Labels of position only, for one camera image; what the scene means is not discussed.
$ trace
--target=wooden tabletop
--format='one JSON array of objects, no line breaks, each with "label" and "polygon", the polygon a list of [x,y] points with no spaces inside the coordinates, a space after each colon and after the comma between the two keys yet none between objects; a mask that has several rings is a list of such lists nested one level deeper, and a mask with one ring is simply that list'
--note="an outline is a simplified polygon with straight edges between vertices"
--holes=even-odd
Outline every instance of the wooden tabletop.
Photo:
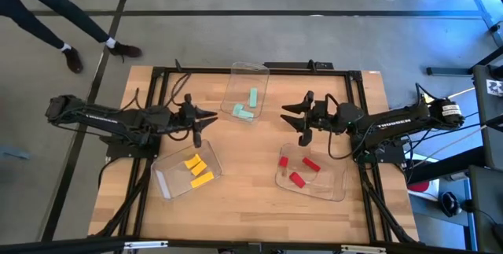
[{"label": "wooden tabletop", "polygon": [[[131,100],[136,88],[140,89],[140,104],[145,103],[151,72],[149,66],[130,70],[122,105]],[[179,77],[170,74],[168,92]],[[283,190],[274,180],[281,147],[296,144],[299,137],[280,118],[284,113],[281,106],[301,102],[308,90],[314,92],[315,99],[330,93],[339,102],[347,101],[343,78],[271,75],[262,115],[251,125],[232,121],[219,111],[228,80],[229,75],[193,74],[177,97],[180,101],[185,93],[191,93],[194,105],[218,112],[219,119],[204,129],[202,137],[211,143],[222,165],[222,176],[172,201],[163,199],[151,182],[141,236],[168,240],[369,242],[358,169],[352,159],[345,160],[346,193],[340,202]],[[388,110],[380,73],[363,72],[363,80],[369,112]],[[358,96],[355,84],[353,88]],[[335,112],[335,106],[329,106],[329,111]],[[314,131],[311,149],[326,153],[328,136],[327,132]],[[192,137],[183,142],[163,137],[159,158],[190,145]],[[349,153],[349,138],[332,137],[332,152]],[[122,204],[131,163],[131,159],[117,160],[105,170],[89,234],[101,230]],[[380,164],[380,174],[386,205],[407,234],[418,239],[403,174],[391,164]],[[373,207],[377,237],[382,239],[379,212]],[[134,205],[129,234],[135,210]]]}]

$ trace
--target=green block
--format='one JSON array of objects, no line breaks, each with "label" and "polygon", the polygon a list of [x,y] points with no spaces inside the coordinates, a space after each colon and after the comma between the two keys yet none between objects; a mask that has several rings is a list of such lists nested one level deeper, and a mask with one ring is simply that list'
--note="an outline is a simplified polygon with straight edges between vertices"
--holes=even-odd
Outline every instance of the green block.
[{"label": "green block", "polygon": [[247,112],[245,110],[240,110],[237,117],[247,120],[247,121],[253,121],[253,112]]},{"label": "green block", "polygon": [[257,107],[257,93],[258,93],[257,88],[250,89],[250,100],[249,100],[249,104],[248,104],[250,106],[250,108]]},{"label": "green block", "polygon": [[235,104],[233,109],[233,116],[239,116],[239,112],[244,109],[243,104]]}]

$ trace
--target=gray floor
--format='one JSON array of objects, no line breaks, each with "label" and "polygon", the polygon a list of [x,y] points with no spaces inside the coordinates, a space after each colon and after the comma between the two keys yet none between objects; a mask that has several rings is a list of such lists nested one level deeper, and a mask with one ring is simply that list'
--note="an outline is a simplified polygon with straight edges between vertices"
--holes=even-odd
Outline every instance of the gray floor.
[{"label": "gray floor", "polygon": [[[36,0],[23,0],[30,9],[46,9]],[[114,10],[119,0],[73,0],[83,9]],[[495,9],[501,2],[494,2]],[[127,0],[126,10],[173,9],[336,9],[336,10],[477,10],[473,0]],[[112,17],[94,17],[106,30]],[[41,17],[62,39],[79,49],[86,64],[73,75],[57,51],[0,19],[0,143],[27,150],[30,160],[0,159],[0,244],[35,241],[64,163],[72,133],[51,127],[43,116],[51,97],[74,94],[85,98],[93,80],[102,45],[60,17]],[[496,49],[487,26],[478,17],[122,17],[116,35],[140,46],[138,60],[111,57],[97,102],[118,106],[133,64],[230,66],[235,61],[331,61],[340,69],[382,71],[390,107],[414,102],[414,82],[437,96],[472,86],[470,79],[428,77],[427,66],[468,67]],[[476,111],[475,95],[456,99],[464,114]],[[477,123],[477,116],[468,120]],[[454,140],[458,136],[445,137]],[[443,141],[421,145],[428,153]],[[474,137],[442,151],[442,159],[479,145]],[[84,237],[97,193],[97,173],[105,146],[86,137],[56,239]],[[421,240],[458,248],[455,226],[416,217]],[[430,229],[446,235],[432,239]]]}]

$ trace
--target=transparent bin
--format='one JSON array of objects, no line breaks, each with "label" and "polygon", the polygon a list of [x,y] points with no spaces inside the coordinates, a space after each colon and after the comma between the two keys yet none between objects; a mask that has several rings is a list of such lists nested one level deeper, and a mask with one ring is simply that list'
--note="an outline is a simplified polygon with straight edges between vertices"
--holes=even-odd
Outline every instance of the transparent bin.
[{"label": "transparent bin", "polygon": [[[288,158],[287,167],[279,161]],[[304,157],[314,162],[321,169],[315,171],[303,162]],[[298,187],[290,176],[296,172],[305,182]],[[281,148],[276,172],[276,184],[286,190],[331,201],[341,201],[346,195],[347,162],[334,160],[326,153],[311,152],[309,147],[286,144]]]},{"label": "transparent bin", "polygon": [[244,62],[234,63],[220,109],[234,119],[253,122],[262,113],[268,81],[267,67]]},{"label": "transparent bin", "polygon": [[[198,167],[200,173],[194,175],[193,170],[197,166],[195,165],[188,168],[185,162],[193,159],[196,154],[204,163]],[[210,142],[207,140],[203,140],[201,142],[200,148],[196,148],[194,145],[191,145],[181,151],[171,154],[170,156],[159,158],[152,164],[151,169],[152,178],[154,182],[156,182],[157,189],[160,192],[160,195],[166,200],[172,200],[194,188],[201,187],[204,184],[218,178],[222,174],[220,163],[213,152]],[[210,172],[213,174],[213,179],[210,179],[198,186],[193,185],[194,180],[204,175],[208,176],[206,174]]]}]

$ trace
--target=person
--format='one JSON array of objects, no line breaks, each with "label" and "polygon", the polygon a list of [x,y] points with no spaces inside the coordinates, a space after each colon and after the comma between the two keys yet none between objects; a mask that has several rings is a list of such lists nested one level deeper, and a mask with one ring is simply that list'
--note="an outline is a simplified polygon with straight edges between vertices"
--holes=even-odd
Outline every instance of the person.
[{"label": "person", "polygon": [[[110,37],[93,20],[91,20],[78,6],[69,0],[39,0],[49,6],[56,13],[70,20],[77,27],[82,29],[96,41],[106,45],[110,54],[122,57],[140,57],[141,50],[136,46],[123,45]],[[30,32],[35,37],[59,49],[66,57],[66,64],[74,73],[83,70],[83,64],[79,57],[79,52],[59,39],[48,27],[46,27],[35,15],[30,12],[21,0],[0,0],[0,16],[12,19],[25,31]]]}]

